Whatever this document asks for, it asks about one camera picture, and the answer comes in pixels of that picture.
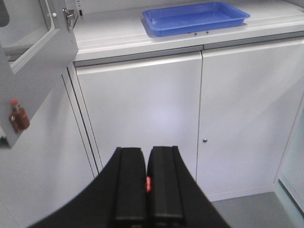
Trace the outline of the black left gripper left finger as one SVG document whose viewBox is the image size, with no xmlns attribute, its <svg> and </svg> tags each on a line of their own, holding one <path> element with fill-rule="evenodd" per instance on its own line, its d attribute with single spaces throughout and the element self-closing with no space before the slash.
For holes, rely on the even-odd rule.
<svg viewBox="0 0 304 228">
<path fill-rule="evenodd" d="M 115 209 L 116 221 L 146 220 L 146 169 L 140 148 L 122 148 Z"/>
</svg>

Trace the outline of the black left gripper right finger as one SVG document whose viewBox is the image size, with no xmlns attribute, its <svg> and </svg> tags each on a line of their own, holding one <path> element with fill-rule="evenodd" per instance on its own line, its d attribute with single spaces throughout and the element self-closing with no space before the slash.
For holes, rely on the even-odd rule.
<svg viewBox="0 0 304 228">
<path fill-rule="evenodd" d="M 182 220 L 180 191 L 171 147 L 154 146 L 148 161 L 149 216 L 154 220 Z"/>
</svg>

